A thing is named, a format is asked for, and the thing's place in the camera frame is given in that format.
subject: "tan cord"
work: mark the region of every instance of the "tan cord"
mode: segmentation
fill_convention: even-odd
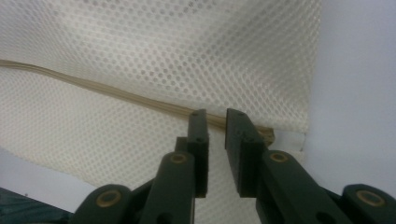
[[[189,114],[193,111],[193,109],[184,106],[152,100],[147,97],[133,94],[128,91],[122,91],[105,84],[89,81],[87,79],[79,77],[71,77],[63,73],[55,72],[47,68],[35,66],[28,63],[17,63],[12,61],[0,60],[0,66],[12,69],[21,69],[29,72],[38,73],[47,77],[56,78],[58,80],[84,88],[86,90],[95,91],[133,104],[142,105],[144,107],[183,119],[188,119]],[[225,118],[212,114],[207,114],[206,118],[209,126],[221,129],[223,131],[225,130]],[[264,137],[265,144],[267,146],[271,145],[274,142],[275,137],[273,129],[265,128],[262,126],[256,126],[256,128],[262,135],[262,137]]]

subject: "dark fabric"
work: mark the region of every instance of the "dark fabric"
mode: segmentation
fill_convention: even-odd
[[[67,223],[72,214],[62,209],[0,189],[0,224]]]

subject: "white surface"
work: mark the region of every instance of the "white surface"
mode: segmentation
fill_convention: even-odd
[[[304,133],[274,130],[274,135],[275,141],[268,149],[288,151],[298,162],[304,162]]]
[[[94,186],[12,156],[0,148],[0,188],[74,212]]]
[[[363,183],[396,197],[396,2],[322,9],[306,168],[337,193]]]

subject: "perforated fabric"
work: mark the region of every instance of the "perforated fabric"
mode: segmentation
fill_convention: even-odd
[[[137,188],[187,133],[182,119],[35,73],[0,72],[2,147],[95,186]],[[258,223],[254,200],[236,193],[224,133],[211,130],[210,141],[208,194],[196,201],[195,223]]]
[[[0,59],[304,133],[319,1],[2,1]],[[0,145],[95,186],[154,177],[187,122],[41,75],[0,68]],[[258,223],[210,130],[195,223]]]
[[[2,1],[0,59],[305,132],[319,2]]]

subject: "white mesh fabric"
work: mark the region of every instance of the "white mesh fabric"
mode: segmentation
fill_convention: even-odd
[[[304,133],[319,1],[1,1],[0,60]],[[136,188],[187,122],[49,77],[0,68],[0,146],[95,186]],[[258,223],[210,131],[196,223]]]
[[[187,134],[182,119],[35,73],[0,74],[2,148],[95,186],[139,187]],[[224,133],[211,130],[210,141],[208,194],[196,201],[195,223],[258,223],[254,200],[236,193]]]
[[[2,1],[0,59],[305,132],[319,2]]]

